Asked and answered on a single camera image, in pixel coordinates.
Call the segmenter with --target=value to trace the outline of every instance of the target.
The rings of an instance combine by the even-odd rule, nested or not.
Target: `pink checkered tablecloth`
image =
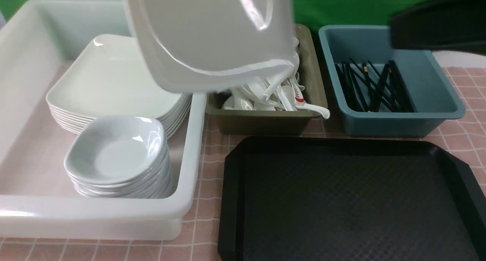
[[[423,139],[469,163],[486,192],[486,69],[444,69],[467,111]],[[218,261],[224,157],[245,138],[222,135],[206,117],[194,202],[172,241],[0,238],[0,261]],[[311,121],[302,137],[348,138],[338,119]]]

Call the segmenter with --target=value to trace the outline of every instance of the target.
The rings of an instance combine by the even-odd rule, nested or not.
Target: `textured tray surface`
[[[479,260],[433,157],[305,149],[246,156],[245,260]]]

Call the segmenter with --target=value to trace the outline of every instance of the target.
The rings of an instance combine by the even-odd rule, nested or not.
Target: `stack of plates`
[[[167,138],[189,112],[191,95],[170,93],[151,77],[135,38],[95,38],[46,96],[52,117],[79,134],[92,120],[111,115],[157,119]]]
[[[64,166],[84,197],[165,198],[174,185],[167,138],[155,119],[92,121],[76,138]]]

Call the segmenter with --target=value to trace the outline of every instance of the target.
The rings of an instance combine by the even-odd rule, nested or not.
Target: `stack of bowls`
[[[64,160],[84,197],[165,198],[172,193],[162,124],[141,117],[102,117],[78,135]]]

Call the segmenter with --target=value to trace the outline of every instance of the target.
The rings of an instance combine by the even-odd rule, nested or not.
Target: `brown plastic basket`
[[[300,83],[306,87],[304,99],[309,104],[328,107],[311,31],[296,24],[295,32],[300,39],[299,73]],[[225,135],[300,135],[311,119],[320,117],[312,111],[223,110],[227,98],[222,93],[210,93],[206,104],[206,113],[216,119],[220,132]]]

